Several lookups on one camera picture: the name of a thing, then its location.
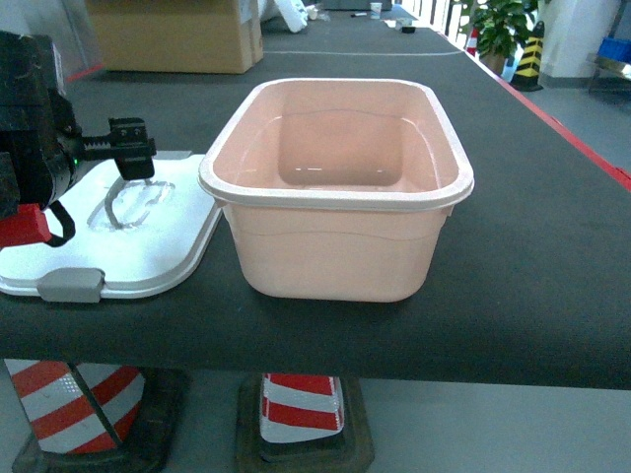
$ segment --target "floor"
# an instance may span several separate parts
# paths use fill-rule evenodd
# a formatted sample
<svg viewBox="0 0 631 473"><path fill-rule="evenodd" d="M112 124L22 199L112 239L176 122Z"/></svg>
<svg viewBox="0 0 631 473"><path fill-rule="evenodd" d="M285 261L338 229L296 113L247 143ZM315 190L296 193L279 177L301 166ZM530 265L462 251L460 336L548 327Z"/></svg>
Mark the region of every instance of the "floor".
<svg viewBox="0 0 631 473"><path fill-rule="evenodd" d="M527 96L631 171L628 97L560 89ZM237 391L246 373L190 376L164 471L234 471ZM370 473L631 471L630 392L376 379L362 379L362 389L376 448ZM11 471L28 432L0 369L0 473Z"/></svg>

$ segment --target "black table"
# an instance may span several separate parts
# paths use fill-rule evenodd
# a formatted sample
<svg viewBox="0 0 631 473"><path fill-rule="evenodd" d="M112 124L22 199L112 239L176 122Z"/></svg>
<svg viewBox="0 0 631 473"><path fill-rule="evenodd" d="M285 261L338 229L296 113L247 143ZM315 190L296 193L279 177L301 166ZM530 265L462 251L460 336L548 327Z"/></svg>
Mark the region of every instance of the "black table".
<svg viewBox="0 0 631 473"><path fill-rule="evenodd" d="M265 28L242 76L102 73L70 88L87 133L143 116L161 149L205 152L257 84L406 79L436 92L475 172L425 285L396 304L273 299L220 222L195 273L138 301L0 296L0 357L145 367L631 388L631 195L429 30L331 12Z"/></svg>

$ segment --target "blue bin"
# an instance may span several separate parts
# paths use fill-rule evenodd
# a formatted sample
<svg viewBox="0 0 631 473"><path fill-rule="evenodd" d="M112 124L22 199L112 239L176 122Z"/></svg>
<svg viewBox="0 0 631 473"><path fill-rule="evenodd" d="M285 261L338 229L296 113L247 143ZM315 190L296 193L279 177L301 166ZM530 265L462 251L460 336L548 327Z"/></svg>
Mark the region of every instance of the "blue bin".
<svg viewBox="0 0 631 473"><path fill-rule="evenodd" d="M620 62L631 62L631 41L605 37L598 49L598 56Z"/></svg>

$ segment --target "cone base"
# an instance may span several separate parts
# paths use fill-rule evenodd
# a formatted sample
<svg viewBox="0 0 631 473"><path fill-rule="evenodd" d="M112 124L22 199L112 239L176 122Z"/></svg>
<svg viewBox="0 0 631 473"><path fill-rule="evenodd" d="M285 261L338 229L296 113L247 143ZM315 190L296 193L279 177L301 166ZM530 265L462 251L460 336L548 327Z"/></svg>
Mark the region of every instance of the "cone base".
<svg viewBox="0 0 631 473"><path fill-rule="evenodd" d="M120 448L98 453L41 451L31 436L13 463L13 473L152 473L163 469L188 378L173 370L142 370L140 410Z"/></svg>
<svg viewBox="0 0 631 473"><path fill-rule="evenodd" d="M511 86L520 92L535 92L543 89L538 84L538 78L523 78L522 76L513 76Z"/></svg>
<svg viewBox="0 0 631 473"><path fill-rule="evenodd" d="M268 443L260 436L260 375L239 390L237 471L254 473L364 473L375 459L359 380L340 378L344 396L344 429L326 438L294 443Z"/></svg>

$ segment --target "potted plant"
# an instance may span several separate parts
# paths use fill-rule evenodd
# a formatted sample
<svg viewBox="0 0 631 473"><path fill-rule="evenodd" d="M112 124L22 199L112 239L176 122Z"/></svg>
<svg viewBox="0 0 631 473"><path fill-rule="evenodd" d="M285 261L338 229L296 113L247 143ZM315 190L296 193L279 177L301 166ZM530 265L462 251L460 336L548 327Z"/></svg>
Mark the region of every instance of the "potted plant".
<svg viewBox="0 0 631 473"><path fill-rule="evenodd" d="M518 44L526 46L530 36L527 19L534 18L525 5L528 2L523 0L486 0L478 3L472 23L478 30L477 50L480 60L500 75L506 59L515 54Z"/></svg>

